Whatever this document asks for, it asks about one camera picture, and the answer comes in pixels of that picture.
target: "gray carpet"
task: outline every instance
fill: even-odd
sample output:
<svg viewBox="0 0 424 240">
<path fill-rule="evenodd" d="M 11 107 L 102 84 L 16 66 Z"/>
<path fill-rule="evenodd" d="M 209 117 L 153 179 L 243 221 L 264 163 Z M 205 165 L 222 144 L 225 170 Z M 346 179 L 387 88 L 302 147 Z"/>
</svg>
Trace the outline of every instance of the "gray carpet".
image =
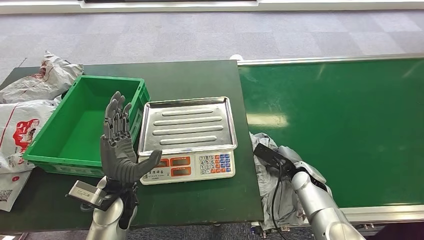
<svg viewBox="0 0 424 240">
<path fill-rule="evenodd" d="M 287 240 L 313 240 L 309 227 L 296 227 L 284 232 Z M 84 240 L 87 231 L 58 231 L 29 233 L 25 240 Z M 282 239 L 278 233 L 266 237 L 269 240 Z M 234 223 L 200 226 L 147 227 L 130 231 L 128 240 L 260 240 L 250 233 L 250 224 Z"/>
<path fill-rule="evenodd" d="M 424 53 L 420 10 L 27 14 L 0 15 L 0 23 L 0 82 L 14 67 L 39 66 L 46 49 L 82 64 Z M 149 227 L 129 239 L 258 239 L 249 231 L 247 223 Z M 27 239 L 79 240 L 86 234 L 31 233 Z M 309 228 L 286 235 L 311 239 Z"/>
</svg>

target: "stainless steel tray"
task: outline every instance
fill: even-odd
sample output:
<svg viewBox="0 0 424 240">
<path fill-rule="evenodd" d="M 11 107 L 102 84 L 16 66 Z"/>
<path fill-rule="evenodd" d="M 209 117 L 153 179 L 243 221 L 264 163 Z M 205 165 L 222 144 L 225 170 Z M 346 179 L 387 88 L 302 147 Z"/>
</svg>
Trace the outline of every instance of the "stainless steel tray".
<svg viewBox="0 0 424 240">
<path fill-rule="evenodd" d="M 139 156 L 153 150 L 166 154 L 233 150 L 236 131 L 228 97 L 146 103 Z"/>
</svg>

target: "scale keypad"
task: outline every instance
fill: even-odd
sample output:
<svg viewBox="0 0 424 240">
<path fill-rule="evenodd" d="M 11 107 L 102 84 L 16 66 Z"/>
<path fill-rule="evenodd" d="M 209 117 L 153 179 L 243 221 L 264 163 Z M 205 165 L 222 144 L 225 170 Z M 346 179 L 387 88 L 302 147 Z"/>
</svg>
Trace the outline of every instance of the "scale keypad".
<svg viewBox="0 0 424 240">
<path fill-rule="evenodd" d="M 231 158 L 229 154 L 204 155 L 199 157 L 200 174 L 219 174 L 231 172 Z"/>
</svg>

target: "white wall base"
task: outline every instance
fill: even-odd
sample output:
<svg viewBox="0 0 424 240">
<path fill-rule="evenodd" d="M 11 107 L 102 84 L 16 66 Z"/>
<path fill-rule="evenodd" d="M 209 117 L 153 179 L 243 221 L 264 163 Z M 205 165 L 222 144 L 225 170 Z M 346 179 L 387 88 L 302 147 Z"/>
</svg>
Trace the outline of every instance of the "white wall base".
<svg viewBox="0 0 424 240">
<path fill-rule="evenodd" d="M 85 3 L 76 0 L 3 0 L 0 14 L 328 11 L 424 9 L 424 0 L 257 0 L 226 2 Z"/>
</svg>

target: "red printed logo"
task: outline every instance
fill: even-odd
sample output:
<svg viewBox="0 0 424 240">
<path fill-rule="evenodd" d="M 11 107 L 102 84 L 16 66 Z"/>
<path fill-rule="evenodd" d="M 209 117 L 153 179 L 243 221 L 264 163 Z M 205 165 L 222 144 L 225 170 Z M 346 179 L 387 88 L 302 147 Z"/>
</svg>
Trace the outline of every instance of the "red printed logo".
<svg viewBox="0 0 424 240">
<path fill-rule="evenodd" d="M 37 118 L 29 121 L 20 121 L 16 124 L 16 131 L 13 134 L 14 143 L 20 147 L 20 153 L 24 153 L 30 143 L 33 141 L 36 126 L 40 124 Z M 22 164 L 24 160 L 20 158 L 17 164 Z"/>
</svg>

